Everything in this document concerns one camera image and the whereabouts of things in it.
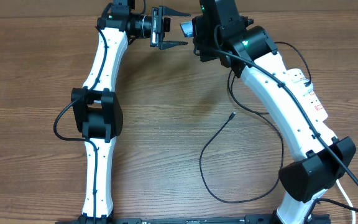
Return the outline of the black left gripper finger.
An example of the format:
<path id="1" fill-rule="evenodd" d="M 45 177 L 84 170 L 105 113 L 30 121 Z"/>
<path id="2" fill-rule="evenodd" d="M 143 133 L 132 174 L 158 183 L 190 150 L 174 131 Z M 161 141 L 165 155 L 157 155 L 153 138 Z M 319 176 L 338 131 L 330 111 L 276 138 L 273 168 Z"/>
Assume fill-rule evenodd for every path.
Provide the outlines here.
<path id="1" fill-rule="evenodd" d="M 179 16 L 179 17 L 188 17 L 188 16 L 190 16 L 190 14 L 188 14 L 188 13 L 179 12 L 179 11 L 171 9 L 171 8 L 169 8 L 167 6 L 160 6 L 160 8 L 162 10 L 162 15 L 163 16 Z"/>
<path id="2" fill-rule="evenodd" d="M 187 45 L 187 44 L 188 44 L 188 42 L 184 42 L 184 41 L 168 40 L 168 41 L 160 42 L 158 47 L 160 50 L 166 50 L 166 49 L 169 49 L 172 47 Z"/>

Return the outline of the Samsung Galaxy smartphone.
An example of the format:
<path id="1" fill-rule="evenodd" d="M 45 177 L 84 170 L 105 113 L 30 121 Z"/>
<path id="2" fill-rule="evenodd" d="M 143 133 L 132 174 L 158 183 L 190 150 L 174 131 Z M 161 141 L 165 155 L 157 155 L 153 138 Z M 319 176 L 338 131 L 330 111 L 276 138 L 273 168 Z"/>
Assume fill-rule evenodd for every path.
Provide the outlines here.
<path id="1" fill-rule="evenodd" d="M 185 37 L 193 37 L 193 23 L 191 21 L 181 22 L 180 27 Z"/>

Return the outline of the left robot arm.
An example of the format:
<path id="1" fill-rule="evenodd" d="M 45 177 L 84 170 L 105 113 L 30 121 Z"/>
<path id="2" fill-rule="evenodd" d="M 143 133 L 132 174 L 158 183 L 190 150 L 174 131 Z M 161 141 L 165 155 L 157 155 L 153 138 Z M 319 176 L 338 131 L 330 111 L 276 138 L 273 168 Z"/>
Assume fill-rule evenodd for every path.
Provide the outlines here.
<path id="1" fill-rule="evenodd" d="M 71 92 L 76 126 L 87 153 L 86 196 L 76 223 L 112 223 L 112 157 L 123 127 L 115 87 L 128 45 L 136 39 L 149 39 L 151 47 L 160 50 L 184 45 L 163 39 L 170 30 L 170 18 L 184 17 L 184 12 L 159 6 L 148 16 L 133 9 L 133 1 L 113 1 L 105 7 L 96 24 L 99 44 L 92 69 L 83 86 Z"/>

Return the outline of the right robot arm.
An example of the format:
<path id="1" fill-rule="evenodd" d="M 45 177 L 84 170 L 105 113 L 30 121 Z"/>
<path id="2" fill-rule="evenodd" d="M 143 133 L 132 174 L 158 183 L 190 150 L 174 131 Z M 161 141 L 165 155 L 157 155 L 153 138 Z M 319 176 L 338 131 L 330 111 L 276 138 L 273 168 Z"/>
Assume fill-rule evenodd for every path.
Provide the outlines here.
<path id="1" fill-rule="evenodd" d="M 293 162 L 280 169 L 285 189 L 270 223 L 329 223 L 313 210 L 347 173 L 356 146 L 325 125 L 327 113 L 313 84 L 299 69 L 287 69 L 268 32 L 239 14 L 234 1 L 201 1 L 192 20 L 193 42 L 204 62 L 220 59 L 261 100 L 281 130 Z"/>

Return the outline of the white charger adapter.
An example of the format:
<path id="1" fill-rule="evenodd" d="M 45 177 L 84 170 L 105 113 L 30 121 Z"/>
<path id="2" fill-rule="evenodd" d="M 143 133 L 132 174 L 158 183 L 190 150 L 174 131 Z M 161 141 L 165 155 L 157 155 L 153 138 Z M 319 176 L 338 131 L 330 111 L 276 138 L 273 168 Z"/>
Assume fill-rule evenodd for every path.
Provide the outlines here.
<path id="1" fill-rule="evenodd" d="M 294 85 L 296 86 L 296 90 L 299 94 L 303 96 L 309 95 L 313 91 L 313 84 L 307 79 L 300 79 L 298 81 L 294 81 Z"/>

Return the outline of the white power strip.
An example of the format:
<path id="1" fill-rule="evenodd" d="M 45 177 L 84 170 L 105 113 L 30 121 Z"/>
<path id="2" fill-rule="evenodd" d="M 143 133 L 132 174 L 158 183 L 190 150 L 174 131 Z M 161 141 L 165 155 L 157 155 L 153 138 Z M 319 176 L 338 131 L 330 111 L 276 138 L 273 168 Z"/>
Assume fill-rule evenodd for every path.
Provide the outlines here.
<path id="1" fill-rule="evenodd" d="M 296 90 L 296 86 L 294 85 L 294 81 L 298 81 L 300 79 L 307 79 L 303 72 L 299 68 L 293 68 L 290 70 L 287 70 L 287 75 L 289 79 L 291 80 L 290 83 L 290 89 L 293 92 L 293 94 L 298 98 L 298 101 L 303 106 L 308 106 L 307 109 L 305 109 L 306 112 L 310 112 L 310 120 L 318 120 L 323 122 L 328 118 L 328 114 L 326 110 L 324 109 L 322 103 L 319 101 L 316 93 L 313 91 L 309 95 L 303 96 L 302 94 L 299 94 Z"/>

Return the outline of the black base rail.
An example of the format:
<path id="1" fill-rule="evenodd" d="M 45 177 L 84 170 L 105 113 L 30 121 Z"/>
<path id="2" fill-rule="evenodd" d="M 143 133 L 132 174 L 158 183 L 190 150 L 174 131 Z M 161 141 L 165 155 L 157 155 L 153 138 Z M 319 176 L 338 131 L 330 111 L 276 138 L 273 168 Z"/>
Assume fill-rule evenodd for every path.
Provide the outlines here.
<path id="1" fill-rule="evenodd" d="M 92 224 L 93 218 L 81 215 L 77 220 L 55 222 L 59 224 Z M 113 219 L 106 217 L 96 219 L 97 224 L 269 224 L 280 223 L 278 218 L 274 218 L 271 214 L 246 215 L 244 217 L 219 217 L 219 218 L 191 218 L 191 219 L 151 219 L 141 220 L 140 218 L 120 218 Z M 331 219 L 329 215 L 312 215 L 311 220 L 307 223 L 312 224 L 329 224 Z"/>

